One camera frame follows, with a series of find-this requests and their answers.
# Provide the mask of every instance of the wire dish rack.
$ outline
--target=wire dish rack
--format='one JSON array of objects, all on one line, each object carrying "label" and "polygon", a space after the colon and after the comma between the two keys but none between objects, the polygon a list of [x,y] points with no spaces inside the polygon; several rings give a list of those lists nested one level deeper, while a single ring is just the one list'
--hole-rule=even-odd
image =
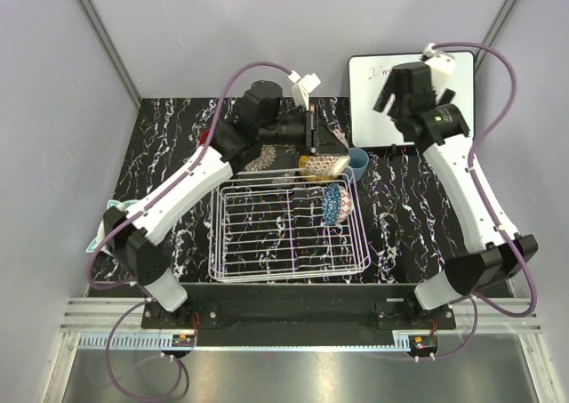
[{"label": "wire dish rack", "polygon": [[[347,276],[369,266],[353,177],[314,182],[299,171],[239,173],[212,192],[209,273],[214,280]],[[348,219],[334,226],[322,219],[322,196],[331,183],[347,189],[354,205]]]}]

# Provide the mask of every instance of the blue mug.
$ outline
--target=blue mug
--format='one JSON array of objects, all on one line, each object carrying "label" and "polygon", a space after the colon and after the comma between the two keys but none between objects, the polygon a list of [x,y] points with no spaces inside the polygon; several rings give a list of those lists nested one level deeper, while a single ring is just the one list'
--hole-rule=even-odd
[{"label": "blue mug", "polygon": [[370,157],[361,148],[350,148],[348,149],[349,155],[349,167],[346,169],[347,175],[353,175],[354,181],[358,182],[364,176],[365,168],[370,162]]}]

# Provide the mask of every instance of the metal frame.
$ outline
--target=metal frame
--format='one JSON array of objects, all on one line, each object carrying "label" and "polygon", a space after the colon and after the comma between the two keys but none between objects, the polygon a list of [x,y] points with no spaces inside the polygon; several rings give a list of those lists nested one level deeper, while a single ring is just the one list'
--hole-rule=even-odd
[{"label": "metal frame", "polygon": [[[519,0],[504,0],[502,2],[500,9],[498,10],[498,13],[496,13],[494,20],[490,25],[490,28],[488,29],[488,31],[486,31],[486,35],[484,36],[484,39],[481,41],[481,44],[487,45],[489,47],[492,47],[496,44],[498,36],[504,29],[506,23],[508,22],[509,16],[515,10],[515,7],[518,2]],[[482,62],[484,62],[486,54],[487,51],[485,50],[479,50],[476,53],[474,57],[474,74],[476,74],[480,69],[480,67],[482,66]]]},{"label": "metal frame", "polygon": [[[55,352],[52,371],[45,386],[45,403],[61,402],[67,388],[71,367],[78,349],[103,349],[106,343],[105,334],[119,317],[141,298],[74,298],[69,301],[64,321],[59,332],[59,342]],[[528,299],[499,298],[494,302],[510,310],[524,310],[529,305]],[[559,385],[555,370],[551,364],[543,339],[540,323],[535,315],[528,318],[509,318],[496,313],[490,306],[477,300],[479,334],[515,334],[520,340],[525,360],[531,373],[533,386],[540,402],[564,402],[563,392]],[[467,334],[473,321],[473,308],[470,301],[460,302],[453,306],[457,323],[455,330],[439,330],[439,334]],[[172,333],[194,335],[193,329],[164,331],[141,329],[143,307],[125,319],[117,329],[116,350],[170,350],[169,338]],[[389,348],[377,346],[349,347],[200,347],[195,351],[408,351],[409,334],[418,331],[396,331],[394,342]],[[136,345],[128,341],[128,337],[139,337]]]},{"label": "metal frame", "polygon": [[128,69],[124,65],[123,60],[118,54],[118,50],[113,44],[113,41],[111,40],[107,29],[103,25],[100,15],[97,13],[94,2],[92,0],[77,0],[77,2],[79,5],[81,5],[81,8],[85,14],[85,18],[91,24],[95,36],[99,39],[100,45],[107,54],[108,60],[118,74],[121,83],[123,83],[124,89],[128,92],[132,103],[136,108],[138,108],[142,102],[142,97],[140,96],[139,90],[132,80]]},{"label": "metal frame", "polygon": [[[212,191],[211,278],[224,283],[262,283],[353,275],[369,267],[371,257],[359,197],[350,185],[354,183],[353,176],[341,173],[327,182],[344,188],[353,205],[346,221],[328,226],[317,219],[321,216],[325,185],[310,181],[320,177],[301,176],[300,172],[302,169],[242,172]],[[239,208],[249,205],[251,208]],[[279,227],[280,221],[286,225]],[[294,225],[295,221],[302,221],[302,225]],[[259,223],[272,225],[261,229],[252,226]],[[313,230],[314,234],[295,235],[306,230]],[[241,245],[252,250],[241,251]],[[308,251],[299,254],[302,249]],[[260,254],[266,255],[267,260],[261,262]],[[307,264],[298,265],[300,259],[314,262],[308,268]]]}]

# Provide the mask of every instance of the bowl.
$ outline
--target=bowl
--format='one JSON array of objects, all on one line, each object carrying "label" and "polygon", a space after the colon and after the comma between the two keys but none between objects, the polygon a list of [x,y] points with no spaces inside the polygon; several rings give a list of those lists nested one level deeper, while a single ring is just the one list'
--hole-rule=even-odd
[{"label": "bowl", "polygon": [[337,183],[328,185],[322,197],[322,218],[328,225],[336,225],[348,219],[354,204],[349,192]]}]

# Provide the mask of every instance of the patterned object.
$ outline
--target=patterned object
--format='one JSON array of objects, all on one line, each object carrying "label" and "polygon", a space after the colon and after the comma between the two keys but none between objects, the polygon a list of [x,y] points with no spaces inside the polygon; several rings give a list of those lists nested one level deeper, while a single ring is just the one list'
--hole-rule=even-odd
[{"label": "patterned object", "polygon": [[312,174],[322,178],[307,178],[309,181],[326,181],[338,176],[348,165],[349,156],[301,156],[299,168],[306,169],[303,175]]},{"label": "patterned object", "polygon": [[344,188],[340,187],[341,192],[341,209],[340,215],[338,216],[338,222],[344,222],[348,219],[348,216],[352,213],[354,209],[354,204],[352,203],[352,198],[349,192]]},{"label": "patterned object", "polygon": [[328,225],[335,225],[340,216],[341,192],[340,185],[334,183],[324,191],[322,197],[322,219]]},{"label": "patterned object", "polygon": [[274,145],[263,145],[260,149],[259,158],[255,158],[251,163],[245,166],[247,172],[256,172],[258,170],[269,169],[276,159],[276,147]]},{"label": "patterned object", "polygon": [[342,131],[338,128],[333,129],[332,133],[334,133],[334,136],[336,136],[336,138],[338,138],[338,141],[340,141],[340,143],[346,147],[346,149],[349,148],[348,145],[348,141],[346,141],[346,136],[344,135],[344,133],[342,133]]},{"label": "patterned object", "polygon": [[337,183],[325,189],[322,198],[322,217],[328,225],[346,221],[352,213],[352,208],[352,199],[346,189]]}]

